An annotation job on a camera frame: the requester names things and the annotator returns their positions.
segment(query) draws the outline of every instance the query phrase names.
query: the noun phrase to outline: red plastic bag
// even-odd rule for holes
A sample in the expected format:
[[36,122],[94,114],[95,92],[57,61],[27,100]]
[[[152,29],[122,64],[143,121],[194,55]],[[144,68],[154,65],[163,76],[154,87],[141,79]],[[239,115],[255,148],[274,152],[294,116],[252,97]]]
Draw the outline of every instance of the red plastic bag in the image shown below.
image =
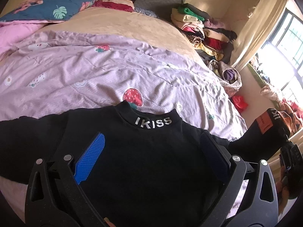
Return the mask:
[[239,114],[241,114],[248,107],[248,104],[245,102],[243,96],[233,96],[231,98],[231,102],[234,104]]

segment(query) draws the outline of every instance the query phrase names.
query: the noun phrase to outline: blue floral blanket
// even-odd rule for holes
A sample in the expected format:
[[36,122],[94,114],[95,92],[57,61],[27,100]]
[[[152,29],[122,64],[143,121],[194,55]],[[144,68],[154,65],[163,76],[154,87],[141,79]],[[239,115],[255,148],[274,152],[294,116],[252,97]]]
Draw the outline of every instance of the blue floral blanket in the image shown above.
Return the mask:
[[0,18],[14,20],[69,20],[73,15],[93,5],[95,0],[40,0],[28,3]]

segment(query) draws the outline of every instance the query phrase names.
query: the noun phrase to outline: hand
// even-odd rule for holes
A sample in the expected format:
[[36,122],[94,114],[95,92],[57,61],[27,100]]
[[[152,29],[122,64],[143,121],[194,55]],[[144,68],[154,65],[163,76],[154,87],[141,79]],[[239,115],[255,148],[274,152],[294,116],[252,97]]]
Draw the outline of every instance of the hand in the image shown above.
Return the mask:
[[281,167],[281,176],[280,176],[280,181],[276,182],[276,190],[277,190],[277,194],[279,194],[280,192],[282,192],[282,199],[279,200],[279,215],[283,212],[284,208],[287,205],[288,202],[288,198],[289,198],[289,191],[288,191],[288,187],[282,185],[282,179],[285,176],[285,166]]
[[104,221],[105,221],[110,227],[116,227],[113,223],[111,223],[111,222],[109,221],[108,218],[104,218]]

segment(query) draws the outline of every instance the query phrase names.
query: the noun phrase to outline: sweatshirt collar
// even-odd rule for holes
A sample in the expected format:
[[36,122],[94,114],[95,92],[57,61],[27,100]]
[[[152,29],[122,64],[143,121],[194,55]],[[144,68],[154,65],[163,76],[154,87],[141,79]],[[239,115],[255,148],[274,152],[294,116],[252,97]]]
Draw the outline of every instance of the sweatshirt collar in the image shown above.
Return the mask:
[[127,101],[119,103],[116,109],[128,123],[141,129],[165,129],[182,120],[176,109],[165,114],[143,113],[133,109]]

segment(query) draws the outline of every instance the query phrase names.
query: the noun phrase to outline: bed sheet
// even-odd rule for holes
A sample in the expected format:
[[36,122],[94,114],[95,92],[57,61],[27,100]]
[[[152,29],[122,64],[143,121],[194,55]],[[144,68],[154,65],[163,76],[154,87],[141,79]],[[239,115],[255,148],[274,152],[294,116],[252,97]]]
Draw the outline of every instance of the bed sheet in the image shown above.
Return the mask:
[[[214,135],[229,140],[243,135],[243,118],[176,28],[149,16],[114,11],[126,17],[127,27],[119,16],[107,20],[93,15],[99,11],[84,19],[84,10],[64,26],[47,26],[13,47],[0,66],[0,120],[116,105],[136,89],[142,97],[140,111],[158,114],[176,108],[184,121]],[[111,12],[105,15],[113,19]],[[122,13],[143,19],[133,24]],[[0,190],[24,219],[26,186],[0,177]]]

